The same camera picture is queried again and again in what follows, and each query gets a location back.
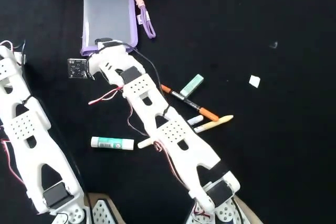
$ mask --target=table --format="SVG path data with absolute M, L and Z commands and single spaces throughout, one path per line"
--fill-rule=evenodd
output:
M 127 223 L 182 223 L 192 205 L 153 146 L 133 152 L 90 147 L 91 136 L 143 138 L 126 124 L 121 96 L 88 106 L 110 89 L 102 77 L 68 79 L 79 56 L 82 0 L 0 0 L 0 38 L 27 39 L 27 81 L 59 128 L 89 191 L 107 193 Z M 239 197 L 264 223 L 325 223 L 334 164 L 334 0 L 145 0 L 158 37 L 139 28 L 139 49 L 162 82 L 205 81 L 191 99 L 235 117 L 200 136 L 241 183 Z M 152 68 L 143 62 L 153 75 Z M 250 75 L 259 76 L 259 88 Z M 196 113 L 168 101 L 185 117 Z M 139 120 L 135 116 L 135 125 Z M 60 137 L 55 140 L 64 148 Z M 4 223 L 49 223 L 0 155 Z

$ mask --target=purple lanyard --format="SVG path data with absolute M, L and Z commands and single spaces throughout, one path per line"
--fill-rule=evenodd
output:
M 156 33 L 154 31 L 152 23 L 151 23 L 150 20 L 147 20 L 147 15 L 146 15 L 147 9 L 146 9 L 146 6 L 145 6 L 145 2 L 143 0 L 135 0 L 135 2 L 136 2 L 136 5 L 138 6 L 138 8 L 141 11 L 140 15 L 141 15 L 141 19 L 142 19 L 142 25 L 143 25 L 143 28 L 145 29 L 145 32 L 146 32 L 147 36 L 150 39 L 155 38 Z

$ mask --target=white glue stick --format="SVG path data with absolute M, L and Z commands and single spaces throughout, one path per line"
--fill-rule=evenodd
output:
M 91 147 L 130 150 L 134 149 L 133 139 L 93 136 Z
M 195 116 L 194 118 L 190 118 L 187 122 L 190 125 L 194 125 L 196 123 L 199 123 L 203 121 L 204 117 L 202 115 Z

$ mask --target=white robotic arm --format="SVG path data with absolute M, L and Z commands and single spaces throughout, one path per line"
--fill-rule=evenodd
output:
M 5 86 L 12 88 L 7 93 Z M 14 54 L 0 46 L 0 119 L 15 153 L 17 169 L 37 211 L 72 216 L 70 223 L 90 224 L 83 191 L 62 150 L 50 137 L 50 122 L 40 103 L 32 97 Z M 27 111 L 16 115 L 22 104 Z M 62 180 L 48 189 L 41 184 L 41 168 L 49 165 Z
M 91 55 L 88 60 L 89 75 L 93 76 L 100 71 L 110 84 L 123 87 L 124 98 L 133 106 L 150 137 L 139 145 L 159 144 L 164 148 L 190 197 L 196 199 L 206 213 L 214 215 L 216 209 L 239 190 L 238 180 L 230 171 L 219 171 L 216 181 L 202 188 L 197 166 L 215 170 L 220 166 L 221 159 L 168 105 L 142 65 L 128 55 L 124 45 L 118 41 L 99 42 L 98 48 L 98 53 Z M 150 99 L 151 105 L 146 105 L 144 99 Z M 157 127 L 156 116 L 165 117 L 167 122 Z M 182 149 L 179 145 L 181 142 L 187 148 Z

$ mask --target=orange marker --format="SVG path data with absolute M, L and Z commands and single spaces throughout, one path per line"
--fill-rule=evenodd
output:
M 196 109 L 201 115 L 204 115 L 205 117 L 209 118 L 210 120 L 217 122 L 219 117 L 216 116 L 214 113 L 210 112 L 209 110 L 198 106 L 196 103 L 193 103 L 192 101 L 190 101 L 189 99 L 187 99 L 186 97 L 184 97 L 183 95 L 173 91 L 172 89 L 166 87 L 165 85 L 161 85 L 161 88 L 164 92 L 168 93 L 168 94 L 172 94 L 173 96 L 179 98 L 181 101 L 184 101 L 186 104 L 188 104 L 189 106 L 193 107 L 194 109 Z

